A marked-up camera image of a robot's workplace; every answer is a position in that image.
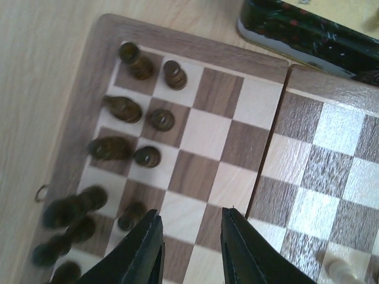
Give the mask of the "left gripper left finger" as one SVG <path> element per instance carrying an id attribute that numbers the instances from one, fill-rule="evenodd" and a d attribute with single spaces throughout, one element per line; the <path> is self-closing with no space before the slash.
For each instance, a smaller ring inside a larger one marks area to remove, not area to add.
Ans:
<path id="1" fill-rule="evenodd" d="M 164 261 L 163 223 L 158 211 L 151 209 L 106 257 L 77 282 L 161 284 Z"/>

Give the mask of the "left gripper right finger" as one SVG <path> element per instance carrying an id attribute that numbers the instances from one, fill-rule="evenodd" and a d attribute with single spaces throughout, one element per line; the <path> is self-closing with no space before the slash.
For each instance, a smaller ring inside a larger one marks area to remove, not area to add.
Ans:
<path id="1" fill-rule="evenodd" d="M 314 283 L 235 208 L 222 209 L 220 241 L 226 283 Z"/>

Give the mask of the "wooden chess board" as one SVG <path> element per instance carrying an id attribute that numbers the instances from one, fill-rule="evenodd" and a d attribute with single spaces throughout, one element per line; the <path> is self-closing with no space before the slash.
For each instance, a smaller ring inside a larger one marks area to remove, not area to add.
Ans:
<path id="1" fill-rule="evenodd" d="M 118 55 L 134 42 L 154 66 L 134 78 Z M 163 65 L 187 74 L 170 88 Z M 126 123 L 104 96 L 140 105 Z M 158 131 L 149 115 L 170 110 L 175 125 Z M 131 144 L 127 160 L 97 160 L 98 137 Z M 138 165 L 145 146 L 158 166 Z M 285 60 L 124 18 L 93 26 L 71 96 L 47 201 L 102 186 L 107 203 L 92 214 L 96 231 L 60 263 L 87 272 L 124 237 L 117 219 L 132 201 L 157 209 L 166 242 L 165 283 L 223 283 L 221 210 L 234 207 L 273 248 L 318 283 L 327 266 L 349 263 L 378 282 L 378 88 Z"/>

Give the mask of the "dark chess rook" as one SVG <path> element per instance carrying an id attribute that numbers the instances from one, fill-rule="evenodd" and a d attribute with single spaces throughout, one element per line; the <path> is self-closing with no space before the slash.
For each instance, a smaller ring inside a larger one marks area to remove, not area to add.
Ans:
<path id="1" fill-rule="evenodd" d="M 134 42 L 123 43 L 118 49 L 118 55 L 134 78 L 146 80 L 153 75 L 154 66 L 152 61 L 142 55 L 141 50 Z"/>

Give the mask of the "yellow tin tray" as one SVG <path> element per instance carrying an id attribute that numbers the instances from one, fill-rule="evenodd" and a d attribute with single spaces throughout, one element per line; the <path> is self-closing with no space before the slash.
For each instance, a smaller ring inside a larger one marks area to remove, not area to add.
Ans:
<path id="1" fill-rule="evenodd" d="M 244 1 L 247 41 L 325 72 L 378 86 L 378 40 L 285 1 Z"/>

